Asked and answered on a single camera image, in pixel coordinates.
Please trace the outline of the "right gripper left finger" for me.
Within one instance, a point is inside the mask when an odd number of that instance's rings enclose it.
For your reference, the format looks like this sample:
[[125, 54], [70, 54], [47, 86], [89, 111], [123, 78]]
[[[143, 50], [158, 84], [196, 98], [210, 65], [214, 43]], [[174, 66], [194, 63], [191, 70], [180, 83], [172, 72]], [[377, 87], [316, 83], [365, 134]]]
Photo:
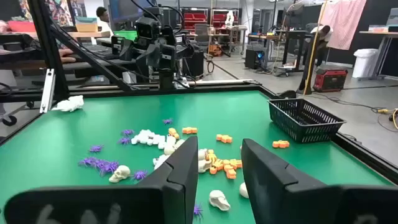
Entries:
[[198, 138], [135, 185], [41, 187], [11, 197], [7, 224], [192, 224]]

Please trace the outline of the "pink hanging cloth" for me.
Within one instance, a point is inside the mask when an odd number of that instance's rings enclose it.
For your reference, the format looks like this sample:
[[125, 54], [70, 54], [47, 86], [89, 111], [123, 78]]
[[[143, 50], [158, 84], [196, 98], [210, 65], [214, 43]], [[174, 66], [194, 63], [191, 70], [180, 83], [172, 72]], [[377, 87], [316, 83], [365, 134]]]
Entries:
[[322, 5], [320, 23], [330, 26], [333, 33], [327, 46], [348, 50], [353, 41], [367, 0], [331, 0]]

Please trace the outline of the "crumpled white paper piece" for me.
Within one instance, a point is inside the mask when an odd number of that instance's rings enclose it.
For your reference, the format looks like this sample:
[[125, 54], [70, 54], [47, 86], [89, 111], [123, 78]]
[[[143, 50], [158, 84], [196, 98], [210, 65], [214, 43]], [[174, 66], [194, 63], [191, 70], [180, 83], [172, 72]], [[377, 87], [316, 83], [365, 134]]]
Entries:
[[83, 105], [83, 95], [71, 96], [69, 99], [57, 103], [57, 105], [52, 108], [52, 111], [73, 112], [77, 109], [82, 109]]

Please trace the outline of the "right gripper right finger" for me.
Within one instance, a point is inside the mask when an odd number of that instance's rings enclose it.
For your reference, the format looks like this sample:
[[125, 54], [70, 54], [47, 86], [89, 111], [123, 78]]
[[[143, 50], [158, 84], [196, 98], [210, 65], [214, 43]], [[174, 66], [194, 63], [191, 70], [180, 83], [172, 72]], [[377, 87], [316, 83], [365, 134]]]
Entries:
[[248, 138], [241, 159], [256, 224], [398, 224], [398, 187], [327, 185]]

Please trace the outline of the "person's hand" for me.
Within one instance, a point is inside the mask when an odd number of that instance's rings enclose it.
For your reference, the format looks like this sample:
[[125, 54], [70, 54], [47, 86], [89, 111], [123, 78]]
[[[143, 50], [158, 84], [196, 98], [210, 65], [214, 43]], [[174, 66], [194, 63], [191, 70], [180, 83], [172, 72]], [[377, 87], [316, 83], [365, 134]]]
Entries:
[[59, 55], [60, 55], [60, 59], [62, 63], [75, 63], [76, 62], [76, 58], [72, 57], [72, 54], [74, 54], [74, 52], [70, 49], [59, 49], [58, 50]]

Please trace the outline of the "red and black power station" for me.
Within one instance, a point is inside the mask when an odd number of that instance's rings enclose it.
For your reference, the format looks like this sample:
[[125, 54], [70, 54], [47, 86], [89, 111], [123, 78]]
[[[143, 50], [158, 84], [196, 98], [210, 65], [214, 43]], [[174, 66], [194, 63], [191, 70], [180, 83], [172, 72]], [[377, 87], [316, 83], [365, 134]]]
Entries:
[[316, 71], [313, 89], [317, 92], [335, 92], [344, 88], [347, 70], [319, 69]]

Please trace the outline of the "black keyboard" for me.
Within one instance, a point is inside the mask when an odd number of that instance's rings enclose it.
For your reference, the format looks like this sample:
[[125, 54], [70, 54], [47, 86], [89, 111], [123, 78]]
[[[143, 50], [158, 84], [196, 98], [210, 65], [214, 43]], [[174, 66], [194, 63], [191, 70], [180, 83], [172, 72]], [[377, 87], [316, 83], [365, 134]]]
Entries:
[[83, 44], [83, 50], [90, 54], [94, 53], [100, 58], [105, 58], [107, 60], [113, 60], [119, 58], [119, 54], [114, 54], [113, 49], [111, 47], [106, 47], [103, 45]]

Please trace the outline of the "small black plastic basket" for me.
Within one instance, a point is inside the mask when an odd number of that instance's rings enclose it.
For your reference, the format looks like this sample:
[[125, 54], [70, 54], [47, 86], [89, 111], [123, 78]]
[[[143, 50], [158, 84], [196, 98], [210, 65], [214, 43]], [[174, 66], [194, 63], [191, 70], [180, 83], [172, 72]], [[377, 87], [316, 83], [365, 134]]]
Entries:
[[329, 141], [345, 120], [302, 99], [269, 100], [271, 120], [299, 143]]

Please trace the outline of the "shelf of red bins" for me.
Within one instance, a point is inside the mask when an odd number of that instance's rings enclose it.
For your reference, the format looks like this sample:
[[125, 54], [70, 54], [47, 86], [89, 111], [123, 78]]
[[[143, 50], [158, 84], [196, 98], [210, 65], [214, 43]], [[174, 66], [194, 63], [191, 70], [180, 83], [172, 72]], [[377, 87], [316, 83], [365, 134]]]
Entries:
[[194, 30], [196, 24], [206, 24], [208, 22], [207, 15], [204, 13], [184, 12], [183, 28], [185, 30]]
[[228, 18], [227, 14], [214, 14], [212, 18], [212, 24], [215, 29], [225, 29], [226, 20]]

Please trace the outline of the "grey work table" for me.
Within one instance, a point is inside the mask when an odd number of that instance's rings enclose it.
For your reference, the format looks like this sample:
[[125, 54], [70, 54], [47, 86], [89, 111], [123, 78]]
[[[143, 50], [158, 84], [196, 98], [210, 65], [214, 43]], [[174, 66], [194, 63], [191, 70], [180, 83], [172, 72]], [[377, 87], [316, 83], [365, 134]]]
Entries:
[[371, 34], [371, 35], [381, 35], [383, 36], [382, 41], [379, 45], [376, 57], [376, 63], [374, 68], [370, 71], [371, 76], [366, 78], [361, 78], [362, 80], [383, 80], [388, 75], [383, 75], [381, 73], [382, 67], [384, 65], [385, 59], [391, 42], [393, 39], [398, 39], [398, 32], [374, 32], [374, 31], [360, 31], [360, 34]]

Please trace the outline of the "red storage bin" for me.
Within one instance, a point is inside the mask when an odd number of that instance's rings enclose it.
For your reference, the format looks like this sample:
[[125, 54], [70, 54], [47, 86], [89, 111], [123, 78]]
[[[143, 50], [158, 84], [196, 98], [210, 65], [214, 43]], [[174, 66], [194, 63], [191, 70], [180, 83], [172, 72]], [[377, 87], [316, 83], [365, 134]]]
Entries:
[[7, 22], [11, 32], [29, 33], [36, 32], [35, 25], [29, 21], [8, 21]]

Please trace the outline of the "white metal bracket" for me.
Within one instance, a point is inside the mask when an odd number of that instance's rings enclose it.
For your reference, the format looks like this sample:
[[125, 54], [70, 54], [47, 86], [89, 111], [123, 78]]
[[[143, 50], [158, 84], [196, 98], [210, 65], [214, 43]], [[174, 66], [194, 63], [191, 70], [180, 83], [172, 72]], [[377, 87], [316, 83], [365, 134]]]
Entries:
[[52, 106], [53, 92], [55, 87], [55, 69], [48, 68], [45, 74], [45, 82], [40, 102], [39, 113], [47, 113]]

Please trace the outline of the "white trash can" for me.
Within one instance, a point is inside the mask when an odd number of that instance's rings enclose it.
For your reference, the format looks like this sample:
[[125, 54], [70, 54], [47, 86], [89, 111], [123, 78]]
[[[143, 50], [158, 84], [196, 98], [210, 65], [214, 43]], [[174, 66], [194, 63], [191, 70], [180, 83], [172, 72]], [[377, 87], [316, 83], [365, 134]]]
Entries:
[[353, 78], [367, 78], [371, 76], [371, 71], [377, 60], [378, 49], [358, 49], [355, 51], [356, 57]]

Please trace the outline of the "cardboard box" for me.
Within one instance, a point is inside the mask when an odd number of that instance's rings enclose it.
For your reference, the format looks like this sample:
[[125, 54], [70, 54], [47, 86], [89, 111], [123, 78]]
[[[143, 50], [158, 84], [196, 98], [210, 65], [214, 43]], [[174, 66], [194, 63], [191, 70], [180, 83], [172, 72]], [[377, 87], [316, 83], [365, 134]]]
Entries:
[[97, 18], [94, 17], [75, 17], [75, 26], [78, 32], [97, 32]]

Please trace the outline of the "person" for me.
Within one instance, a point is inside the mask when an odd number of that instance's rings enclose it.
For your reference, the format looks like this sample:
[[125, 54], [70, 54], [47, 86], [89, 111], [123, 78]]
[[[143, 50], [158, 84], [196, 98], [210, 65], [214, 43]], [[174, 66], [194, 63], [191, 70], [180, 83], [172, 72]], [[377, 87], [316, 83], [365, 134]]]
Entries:
[[110, 36], [113, 36], [113, 31], [110, 25], [110, 19], [108, 11], [105, 7], [98, 7], [96, 9], [96, 15], [98, 18], [98, 25], [101, 27], [101, 30], [104, 32], [109, 31]]
[[333, 28], [329, 25], [318, 25], [316, 23], [308, 23], [305, 28], [310, 34], [318, 31], [317, 62], [315, 66], [319, 67], [325, 58], [327, 44], [330, 41]]

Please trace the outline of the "computer tower with blue light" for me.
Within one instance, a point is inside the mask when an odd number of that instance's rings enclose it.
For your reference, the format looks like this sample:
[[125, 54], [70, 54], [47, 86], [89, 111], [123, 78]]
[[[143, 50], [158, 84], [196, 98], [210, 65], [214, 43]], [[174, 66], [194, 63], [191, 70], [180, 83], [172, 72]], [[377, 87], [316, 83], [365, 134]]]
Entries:
[[262, 48], [247, 46], [244, 65], [246, 68], [258, 69], [261, 67], [265, 56], [265, 51]]

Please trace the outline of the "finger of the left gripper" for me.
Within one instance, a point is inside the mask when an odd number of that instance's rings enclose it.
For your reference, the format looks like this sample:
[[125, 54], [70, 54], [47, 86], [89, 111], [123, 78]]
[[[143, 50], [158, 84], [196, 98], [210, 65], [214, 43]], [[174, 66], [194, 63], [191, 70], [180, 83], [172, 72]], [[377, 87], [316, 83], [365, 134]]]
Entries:
[[146, 64], [151, 67], [158, 68], [162, 58], [160, 45], [149, 45], [146, 50]]
[[120, 60], [131, 61], [133, 53], [134, 42], [129, 39], [123, 39], [121, 42], [121, 51], [119, 54]]

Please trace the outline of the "black box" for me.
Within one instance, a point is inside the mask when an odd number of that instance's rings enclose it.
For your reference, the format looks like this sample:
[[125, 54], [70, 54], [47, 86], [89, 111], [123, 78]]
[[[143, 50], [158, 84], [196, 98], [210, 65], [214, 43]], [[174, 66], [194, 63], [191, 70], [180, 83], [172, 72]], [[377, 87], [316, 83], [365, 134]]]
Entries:
[[183, 59], [183, 74], [198, 78], [204, 74], [204, 53], [195, 51], [191, 57]]

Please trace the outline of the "yellow pole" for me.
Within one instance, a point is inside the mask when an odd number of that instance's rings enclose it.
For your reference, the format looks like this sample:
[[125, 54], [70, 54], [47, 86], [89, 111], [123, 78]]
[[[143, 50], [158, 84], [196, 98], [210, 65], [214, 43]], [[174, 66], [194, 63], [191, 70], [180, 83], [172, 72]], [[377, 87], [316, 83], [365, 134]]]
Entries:
[[311, 38], [311, 48], [310, 48], [310, 57], [307, 59], [307, 76], [305, 79], [305, 86], [304, 86], [304, 90], [303, 90], [303, 96], [305, 95], [311, 95], [312, 91], [311, 90], [307, 90], [308, 86], [310, 85], [311, 79], [312, 79], [312, 73], [313, 73], [313, 64], [315, 63], [315, 59], [314, 59], [314, 55], [315, 55], [315, 51], [317, 49], [317, 45], [318, 45], [318, 34], [319, 34], [319, 28], [320, 28], [320, 23], [322, 21], [326, 6], [327, 6], [327, 2], [328, 0], [324, 0], [323, 4], [322, 4], [322, 8], [320, 11], [320, 16], [318, 18], [318, 22], [317, 22], [317, 29], [316, 31], [312, 34], [312, 38]]

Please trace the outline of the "dark computer monitor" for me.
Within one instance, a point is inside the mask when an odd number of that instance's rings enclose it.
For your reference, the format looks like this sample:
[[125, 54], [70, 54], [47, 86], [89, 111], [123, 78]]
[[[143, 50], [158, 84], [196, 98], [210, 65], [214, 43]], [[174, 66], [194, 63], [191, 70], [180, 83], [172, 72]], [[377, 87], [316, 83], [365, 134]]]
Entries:
[[109, 0], [109, 16], [113, 31], [136, 30], [136, 21], [144, 15], [142, 8], [152, 7], [154, 0]]

